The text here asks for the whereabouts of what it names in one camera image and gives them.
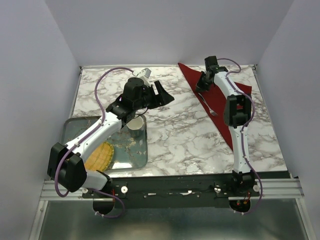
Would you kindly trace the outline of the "red cloth napkin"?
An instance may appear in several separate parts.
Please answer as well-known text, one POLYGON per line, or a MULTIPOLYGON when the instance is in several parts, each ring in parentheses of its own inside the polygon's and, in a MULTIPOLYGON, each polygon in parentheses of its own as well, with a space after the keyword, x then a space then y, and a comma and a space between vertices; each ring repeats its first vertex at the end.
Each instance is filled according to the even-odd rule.
POLYGON ((211 121, 214 123, 226 144, 233 150, 232 136, 229 130, 229 126, 224 121, 224 111, 227 103, 227 98, 222 93, 221 89, 212 84, 209 91, 200 92, 208 105, 217 113, 217 116, 212 116, 209 112, 209 109, 198 96, 198 92, 196 92, 196 83, 198 82, 201 72, 194 70, 182 63, 178 64, 182 74, 184 75, 185 80, 188 82, 191 90, 194 95, 200 101, 201 105, 204 107, 206 113, 209 115, 211 121))

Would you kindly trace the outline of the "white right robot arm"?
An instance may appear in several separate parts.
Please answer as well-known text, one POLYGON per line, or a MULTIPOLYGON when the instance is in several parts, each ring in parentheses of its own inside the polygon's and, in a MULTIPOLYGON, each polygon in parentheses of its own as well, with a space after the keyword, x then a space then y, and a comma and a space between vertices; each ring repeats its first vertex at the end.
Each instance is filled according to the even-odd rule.
POLYGON ((247 134, 249 123, 255 114, 255 104, 251 96, 229 78, 234 72, 220 66, 216 56, 208 56, 204 62, 205 71, 201 72, 195 92, 215 117, 218 114, 209 106, 203 93, 208 92, 211 87, 217 87, 226 98, 223 121, 228 126, 234 154, 230 191, 241 196, 255 185, 256 174, 250 164, 247 134))

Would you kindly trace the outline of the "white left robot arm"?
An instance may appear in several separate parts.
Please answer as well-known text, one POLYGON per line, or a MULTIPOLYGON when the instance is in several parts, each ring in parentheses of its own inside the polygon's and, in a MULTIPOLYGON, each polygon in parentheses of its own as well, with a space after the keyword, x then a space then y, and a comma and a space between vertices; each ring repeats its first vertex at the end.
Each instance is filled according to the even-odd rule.
POLYGON ((87 170, 86 160, 107 138, 125 127, 138 110, 163 107, 173 100, 158 80, 147 86, 141 78, 129 78, 122 94, 102 110, 102 116, 90 128, 66 144, 56 143, 51 148, 47 174, 54 179, 57 194, 66 196, 59 191, 59 186, 63 186, 68 193, 86 188, 93 189, 101 198, 107 197, 110 178, 87 170))

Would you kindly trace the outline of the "silver fork black handle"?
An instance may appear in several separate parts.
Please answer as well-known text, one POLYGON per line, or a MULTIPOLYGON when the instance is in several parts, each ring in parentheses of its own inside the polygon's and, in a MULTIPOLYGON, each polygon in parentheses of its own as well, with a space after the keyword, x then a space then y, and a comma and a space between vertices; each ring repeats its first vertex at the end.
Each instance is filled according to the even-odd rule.
POLYGON ((207 101, 205 100, 205 98, 203 97, 202 94, 200 94, 199 92, 197 93, 198 96, 200 97, 200 99, 203 101, 203 103, 207 106, 208 110, 209 110, 209 113, 214 116, 214 117, 217 117, 218 114, 209 106, 209 104, 207 103, 207 101))

